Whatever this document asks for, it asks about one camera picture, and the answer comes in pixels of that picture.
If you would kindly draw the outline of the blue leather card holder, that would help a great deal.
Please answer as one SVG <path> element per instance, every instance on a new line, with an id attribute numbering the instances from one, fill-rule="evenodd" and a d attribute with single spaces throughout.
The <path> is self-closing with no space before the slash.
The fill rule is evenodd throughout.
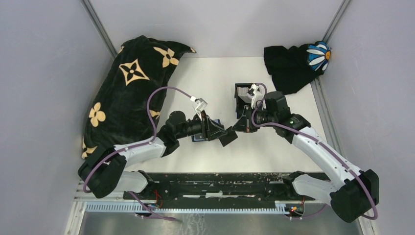
<path id="1" fill-rule="evenodd" d="M 204 122 L 200 133 L 191 136 L 192 142 L 213 141 L 226 134 L 220 119 L 209 119 Z"/>

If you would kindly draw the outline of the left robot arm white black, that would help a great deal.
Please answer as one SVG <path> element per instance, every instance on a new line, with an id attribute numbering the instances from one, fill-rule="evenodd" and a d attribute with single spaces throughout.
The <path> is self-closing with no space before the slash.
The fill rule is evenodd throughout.
<path id="1" fill-rule="evenodd" d="M 144 173 L 128 171 L 129 167 L 170 155 L 180 146 L 181 138 L 201 135 L 203 140 L 213 141 L 227 133 L 221 123 L 205 112 L 186 119 L 183 112 L 174 111 L 154 138 L 112 147 L 98 146 L 80 166 L 78 176 L 96 198 L 104 198 L 113 191 L 132 191 L 148 199 L 154 193 L 150 179 Z"/>

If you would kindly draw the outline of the black card tray stand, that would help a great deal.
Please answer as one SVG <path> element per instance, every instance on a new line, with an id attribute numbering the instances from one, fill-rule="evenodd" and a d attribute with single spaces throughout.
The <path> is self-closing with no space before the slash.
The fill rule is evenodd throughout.
<path id="1" fill-rule="evenodd" d="M 245 107 L 255 108 L 263 98 L 263 89 L 257 83 L 235 83 L 236 118 L 239 119 Z"/>

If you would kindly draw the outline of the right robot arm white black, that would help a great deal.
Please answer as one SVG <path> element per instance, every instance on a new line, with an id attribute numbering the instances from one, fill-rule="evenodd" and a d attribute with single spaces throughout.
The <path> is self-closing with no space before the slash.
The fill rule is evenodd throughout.
<path id="1" fill-rule="evenodd" d="M 284 178 L 283 195 L 295 200 L 308 196 L 329 205 L 344 222 L 359 217 L 378 217 L 379 177 L 363 171 L 328 145 L 303 116 L 291 112 L 281 92 L 262 93 L 253 88 L 236 88 L 237 123 L 233 131 L 253 133 L 272 127 L 282 138 L 306 154 L 328 177 L 321 180 L 296 171 Z"/>

